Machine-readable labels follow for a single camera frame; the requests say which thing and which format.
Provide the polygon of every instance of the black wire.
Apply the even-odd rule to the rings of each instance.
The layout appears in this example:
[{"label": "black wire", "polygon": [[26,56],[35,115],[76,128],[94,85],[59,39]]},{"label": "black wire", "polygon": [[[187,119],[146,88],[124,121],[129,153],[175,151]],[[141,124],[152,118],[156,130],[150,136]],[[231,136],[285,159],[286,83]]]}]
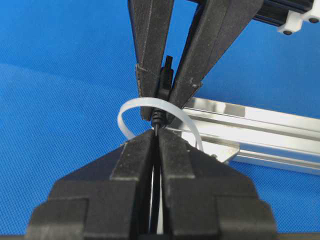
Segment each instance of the black wire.
[{"label": "black wire", "polygon": [[158,228],[159,207],[160,207],[160,181],[161,167],[159,159],[153,163],[153,185],[152,185],[152,203],[150,211],[149,233],[156,234]]}]

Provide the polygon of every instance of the silver aluminum rail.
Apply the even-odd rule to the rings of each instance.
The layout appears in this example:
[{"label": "silver aluminum rail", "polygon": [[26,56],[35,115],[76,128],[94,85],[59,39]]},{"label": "silver aluminum rail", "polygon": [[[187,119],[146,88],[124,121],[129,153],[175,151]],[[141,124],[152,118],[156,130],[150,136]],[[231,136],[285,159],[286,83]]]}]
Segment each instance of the silver aluminum rail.
[{"label": "silver aluminum rail", "polygon": [[[221,162],[320,175],[320,119],[196,97],[183,111],[194,120],[204,151]],[[195,145],[178,119],[168,128]]]}]

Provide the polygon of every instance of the screw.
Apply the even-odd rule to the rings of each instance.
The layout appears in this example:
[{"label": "screw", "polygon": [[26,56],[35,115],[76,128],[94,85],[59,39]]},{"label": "screw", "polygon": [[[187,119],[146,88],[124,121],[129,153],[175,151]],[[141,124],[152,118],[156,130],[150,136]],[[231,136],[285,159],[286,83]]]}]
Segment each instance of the screw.
[{"label": "screw", "polygon": [[289,31],[289,30],[285,30],[285,31],[283,31],[283,33],[285,34],[285,35],[291,35],[292,34],[292,31]]},{"label": "screw", "polygon": [[309,18],[309,22],[312,23],[312,24],[316,24],[316,23],[319,22],[319,19],[315,18],[315,17],[312,17],[312,18]]}]

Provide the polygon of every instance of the white cable tie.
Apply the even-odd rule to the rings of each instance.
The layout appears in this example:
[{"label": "white cable tie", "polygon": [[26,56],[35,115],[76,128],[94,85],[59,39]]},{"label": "white cable tie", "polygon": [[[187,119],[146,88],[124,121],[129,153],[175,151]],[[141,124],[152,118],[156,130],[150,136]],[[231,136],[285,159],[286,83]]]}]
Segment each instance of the white cable tie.
[{"label": "white cable tie", "polygon": [[159,98],[154,98],[154,97],[134,98],[125,102],[120,107],[120,111],[117,117],[118,127],[128,140],[133,139],[135,135],[127,128],[122,118],[122,114],[129,109],[133,109],[137,107],[157,108],[174,115],[175,117],[180,119],[182,122],[184,122],[188,126],[188,128],[190,129],[190,131],[193,133],[195,137],[195,141],[197,143],[198,149],[201,151],[204,151],[200,133],[195,123],[192,121],[192,119],[177,106],[171,104],[170,102],[164,101]]}]

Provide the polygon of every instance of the blue fabric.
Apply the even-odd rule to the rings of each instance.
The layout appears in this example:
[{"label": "blue fabric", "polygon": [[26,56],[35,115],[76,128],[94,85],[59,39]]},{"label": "blue fabric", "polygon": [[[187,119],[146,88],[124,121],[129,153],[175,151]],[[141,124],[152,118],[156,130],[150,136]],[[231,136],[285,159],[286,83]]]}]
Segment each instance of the blue fabric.
[{"label": "blue fabric", "polygon": [[[196,5],[176,0],[166,54],[176,69]],[[127,0],[11,0],[0,8],[0,234],[23,234],[67,173],[117,148],[137,97]],[[292,36],[252,22],[198,97],[320,118],[320,24]],[[138,110],[125,114],[142,133]],[[320,231],[320,177],[232,163],[271,204],[280,232]]]}]

